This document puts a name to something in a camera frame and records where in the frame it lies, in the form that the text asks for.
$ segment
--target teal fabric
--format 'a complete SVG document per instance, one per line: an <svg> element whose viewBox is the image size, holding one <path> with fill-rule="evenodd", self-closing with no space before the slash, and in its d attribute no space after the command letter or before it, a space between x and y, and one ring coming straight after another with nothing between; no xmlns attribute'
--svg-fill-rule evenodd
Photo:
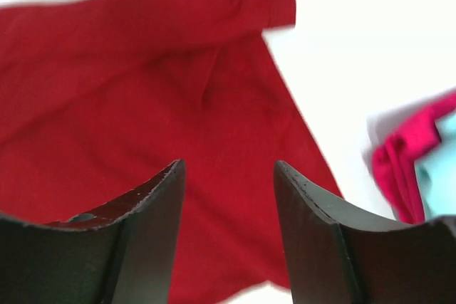
<svg viewBox="0 0 456 304"><path fill-rule="evenodd" d="M435 126L442 143L415 162L427 220L456 214L456 112L440 118Z"/></svg>

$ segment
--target white background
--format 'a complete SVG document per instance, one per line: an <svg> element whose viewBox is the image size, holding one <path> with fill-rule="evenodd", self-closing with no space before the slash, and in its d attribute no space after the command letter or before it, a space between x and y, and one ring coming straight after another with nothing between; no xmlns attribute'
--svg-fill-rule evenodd
<svg viewBox="0 0 456 304"><path fill-rule="evenodd" d="M8 4L22 0L0 0ZM344 197L392 216L372 146L456 85L456 0L297 0L295 29L265 37ZM232 303L291 303L265 284Z"/></svg>

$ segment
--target folded cloth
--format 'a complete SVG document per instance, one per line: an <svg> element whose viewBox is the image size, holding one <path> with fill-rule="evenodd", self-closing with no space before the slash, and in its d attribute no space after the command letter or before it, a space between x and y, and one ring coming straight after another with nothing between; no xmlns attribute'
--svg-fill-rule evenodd
<svg viewBox="0 0 456 304"><path fill-rule="evenodd" d="M0 210L66 220L184 158L170 303L287 286L274 161L340 194L261 38L294 20L294 0L0 10Z"/></svg>
<svg viewBox="0 0 456 304"><path fill-rule="evenodd" d="M425 220L415 173L415 161L440 143L435 121L456 108L456 93L423 108L406 120L373 153L373 176L399 219L409 224Z"/></svg>
<svg viewBox="0 0 456 304"><path fill-rule="evenodd" d="M442 143L415 162L425 218L456 214L456 112L435 122Z"/></svg>

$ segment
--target pink cloth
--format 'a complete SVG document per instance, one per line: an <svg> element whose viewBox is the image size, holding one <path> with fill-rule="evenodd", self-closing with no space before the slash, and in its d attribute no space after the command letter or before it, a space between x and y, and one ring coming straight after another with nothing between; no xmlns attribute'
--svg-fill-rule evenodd
<svg viewBox="0 0 456 304"><path fill-rule="evenodd" d="M415 113L375 149L374 179L401 221L418 224L425 220L415 160L439 145L435 121L455 109L456 92Z"/></svg>

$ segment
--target clothing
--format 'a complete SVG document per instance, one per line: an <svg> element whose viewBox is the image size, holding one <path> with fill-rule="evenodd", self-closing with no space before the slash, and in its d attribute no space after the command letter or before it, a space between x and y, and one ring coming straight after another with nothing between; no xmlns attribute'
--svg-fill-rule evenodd
<svg viewBox="0 0 456 304"><path fill-rule="evenodd" d="M415 161L439 145L435 121L455 108L456 93L451 93L415 113L373 153L374 179L401 221L417 224L425 220Z"/></svg>
<svg viewBox="0 0 456 304"><path fill-rule="evenodd" d="M415 162L426 219L456 214L456 112L435 125L442 143Z"/></svg>
<svg viewBox="0 0 456 304"><path fill-rule="evenodd" d="M66 220L183 158L170 303L287 286L274 161L340 194L261 38L295 10L294 0L0 10L0 210Z"/></svg>

